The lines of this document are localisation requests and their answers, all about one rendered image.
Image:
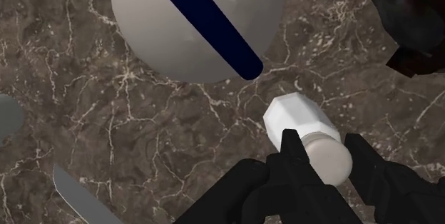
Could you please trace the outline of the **white round bowl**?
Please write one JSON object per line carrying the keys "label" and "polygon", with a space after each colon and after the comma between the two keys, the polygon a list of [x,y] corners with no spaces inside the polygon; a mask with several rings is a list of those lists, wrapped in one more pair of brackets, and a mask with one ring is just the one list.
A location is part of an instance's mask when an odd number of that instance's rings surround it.
{"label": "white round bowl", "polygon": [[[284,0],[213,1],[261,58],[277,32]],[[188,83],[239,76],[170,0],[111,0],[111,4],[123,38],[154,71]]]}

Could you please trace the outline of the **grey knife blade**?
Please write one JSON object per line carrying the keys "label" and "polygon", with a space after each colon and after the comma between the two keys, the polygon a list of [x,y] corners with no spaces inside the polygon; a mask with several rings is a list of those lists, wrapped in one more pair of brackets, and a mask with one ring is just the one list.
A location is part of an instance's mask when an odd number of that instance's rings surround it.
{"label": "grey knife blade", "polygon": [[57,164],[53,165],[53,184],[64,201],[88,224],[124,224]]}

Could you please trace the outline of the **white bottle with round cap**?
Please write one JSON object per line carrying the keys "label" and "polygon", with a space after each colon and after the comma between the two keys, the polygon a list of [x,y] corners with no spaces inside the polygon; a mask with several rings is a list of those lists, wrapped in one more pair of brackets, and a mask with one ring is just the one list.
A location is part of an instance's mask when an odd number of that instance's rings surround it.
{"label": "white bottle with round cap", "polygon": [[281,149],[282,132],[294,129],[305,147],[310,165],[323,183],[339,186],[352,171],[352,156],[339,131],[324,111],[301,93],[278,96],[268,106],[263,121],[273,146]]}

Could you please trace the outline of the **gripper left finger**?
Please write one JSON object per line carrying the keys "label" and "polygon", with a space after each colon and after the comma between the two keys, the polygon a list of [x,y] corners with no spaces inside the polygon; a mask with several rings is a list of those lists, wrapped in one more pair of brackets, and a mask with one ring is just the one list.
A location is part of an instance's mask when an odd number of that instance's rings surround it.
{"label": "gripper left finger", "polygon": [[291,129],[282,132],[280,152],[236,163],[173,224],[264,224],[272,215],[282,224],[363,224],[322,182]]}

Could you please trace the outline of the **dark grey and red object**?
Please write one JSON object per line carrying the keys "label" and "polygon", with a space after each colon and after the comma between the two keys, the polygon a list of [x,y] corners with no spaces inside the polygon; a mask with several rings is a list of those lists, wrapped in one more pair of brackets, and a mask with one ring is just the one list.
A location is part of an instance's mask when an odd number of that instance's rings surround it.
{"label": "dark grey and red object", "polygon": [[445,0],[371,0],[398,44],[387,66],[411,78],[445,73]]}

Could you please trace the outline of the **grey rounded object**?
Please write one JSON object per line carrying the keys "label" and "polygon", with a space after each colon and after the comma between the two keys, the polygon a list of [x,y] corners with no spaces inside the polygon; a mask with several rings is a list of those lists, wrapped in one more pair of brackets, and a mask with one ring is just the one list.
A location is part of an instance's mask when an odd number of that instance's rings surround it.
{"label": "grey rounded object", "polygon": [[0,146],[3,140],[16,132],[24,123],[24,112],[18,101],[0,94]]}

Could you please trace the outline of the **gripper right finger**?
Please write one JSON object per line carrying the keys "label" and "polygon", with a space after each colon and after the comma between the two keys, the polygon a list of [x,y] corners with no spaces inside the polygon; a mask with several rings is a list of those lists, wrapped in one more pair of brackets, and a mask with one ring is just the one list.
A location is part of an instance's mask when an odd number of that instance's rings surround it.
{"label": "gripper right finger", "polygon": [[445,176],[431,183],[410,167],[384,160],[359,134],[344,145],[353,165],[349,180],[377,224],[445,224]]}

